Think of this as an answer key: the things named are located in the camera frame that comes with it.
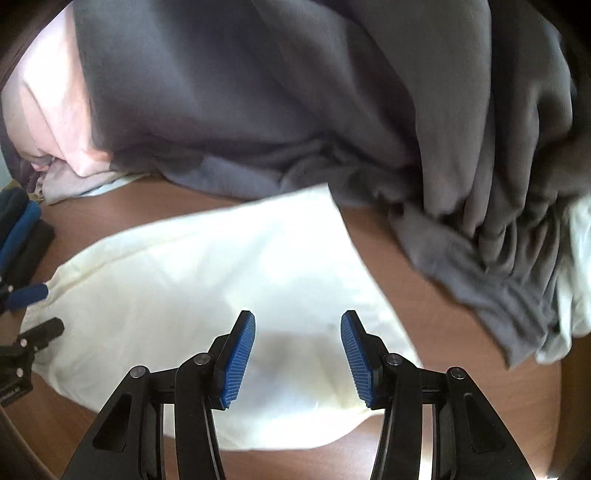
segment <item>folded clothing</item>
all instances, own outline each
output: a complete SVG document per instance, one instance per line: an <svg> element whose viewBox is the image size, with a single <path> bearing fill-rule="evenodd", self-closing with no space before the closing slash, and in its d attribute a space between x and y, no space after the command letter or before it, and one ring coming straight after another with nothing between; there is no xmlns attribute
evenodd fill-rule
<svg viewBox="0 0 591 480"><path fill-rule="evenodd" d="M9 285L16 289L29 285L55 235L55 231L49 223L43 220L38 220L35 223L22 250L10 263L6 273L6 281Z"/></svg>
<svg viewBox="0 0 591 480"><path fill-rule="evenodd" d="M13 188L0 192L0 248L27 207L29 197L23 189Z"/></svg>

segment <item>blue clamp handle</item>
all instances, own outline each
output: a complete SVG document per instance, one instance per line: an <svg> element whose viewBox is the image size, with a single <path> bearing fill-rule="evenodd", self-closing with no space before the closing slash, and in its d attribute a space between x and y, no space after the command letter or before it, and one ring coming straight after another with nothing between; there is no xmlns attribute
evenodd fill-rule
<svg viewBox="0 0 591 480"><path fill-rule="evenodd" d="M37 283L20 290L13 291L7 298L5 308L7 310L18 310L28 307L38 301L45 300L49 289L44 283Z"/></svg>
<svg viewBox="0 0 591 480"><path fill-rule="evenodd" d="M4 245L0 248L0 275L6 273L10 262L17 256L39 218L41 218L41 207L29 200L25 211L12 227Z"/></svg>

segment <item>black clamp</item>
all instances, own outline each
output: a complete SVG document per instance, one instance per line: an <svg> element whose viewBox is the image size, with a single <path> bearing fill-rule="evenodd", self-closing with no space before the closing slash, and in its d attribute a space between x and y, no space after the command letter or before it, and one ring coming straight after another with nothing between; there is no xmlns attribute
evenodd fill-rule
<svg viewBox="0 0 591 480"><path fill-rule="evenodd" d="M417 368L365 332L354 311L341 337L359 396L385 409L372 480L418 480L422 405L434 406L433 480L535 480L519 447L461 368ZM180 480L225 480L212 408L224 410L238 388L254 341L242 312L229 335L180 367L133 367L80 442L61 480L164 480L163 405L174 403Z"/></svg>
<svg viewBox="0 0 591 480"><path fill-rule="evenodd" d="M212 408L238 395L255 336L252 313L242 312L228 335L178 368L133 367L78 445L62 480L163 480L163 410L174 404L181 480L225 480Z"/></svg>
<svg viewBox="0 0 591 480"><path fill-rule="evenodd" d="M417 368L382 339L365 332L355 311L341 321L341 338L359 396L385 409L371 480L417 480L422 405L433 405L433 480L535 480L494 408L460 367L446 373Z"/></svg>
<svg viewBox="0 0 591 480"><path fill-rule="evenodd" d="M0 405L5 407L33 389L31 366L35 354L59 337L64 324L59 318L46 320L21 333L9 346L0 346Z"/></svg>

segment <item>gray cloth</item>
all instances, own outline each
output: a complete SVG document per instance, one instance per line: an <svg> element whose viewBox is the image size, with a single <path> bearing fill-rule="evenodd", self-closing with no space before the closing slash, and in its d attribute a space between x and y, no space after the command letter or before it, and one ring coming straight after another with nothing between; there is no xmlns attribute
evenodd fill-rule
<svg viewBox="0 0 591 480"><path fill-rule="evenodd" d="M543 344L556 204L591 185L589 81L525 0L75 0L74 17L113 168L403 203L402 247L508 363Z"/></svg>

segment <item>crumpled fabric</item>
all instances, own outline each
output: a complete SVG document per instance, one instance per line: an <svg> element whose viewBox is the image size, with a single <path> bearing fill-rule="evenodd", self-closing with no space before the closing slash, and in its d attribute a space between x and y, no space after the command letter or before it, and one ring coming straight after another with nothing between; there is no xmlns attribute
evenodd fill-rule
<svg viewBox="0 0 591 480"><path fill-rule="evenodd" d="M591 333L591 196L569 205L562 219L567 251L557 267L558 322L535 355L540 364L564 358L573 338Z"/></svg>
<svg viewBox="0 0 591 480"><path fill-rule="evenodd" d="M256 338L238 399L213 412L223 449L325 445L378 413L359 399L341 343L348 309L420 365L326 186L118 233L47 286L21 329L58 316L65 330L33 370L94 411L133 366L175 368L250 310ZM173 434L172 409L164 429Z"/></svg>
<svg viewBox="0 0 591 480"><path fill-rule="evenodd" d="M384 202L415 267L509 365L544 344L560 200L591 187L591 82L530 3L76 0L74 20L112 168L243 199L326 181L340 204ZM424 235L446 255L436 275Z"/></svg>
<svg viewBox="0 0 591 480"><path fill-rule="evenodd" d="M18 62L2 90L2 114L16 150L32 163L43 164L49 155L68 162L81 177L109 170L111 153L92 141L72 4Z"/></svg>
<svg viewBox="0 0 591 480"><path fill-rule="evenodd" d="M70 164L55 158L43 180L41 191L48 205L78 197L98 187L120 179L125 174L118 171L104 171L90 177L80 177Z"/></svg>

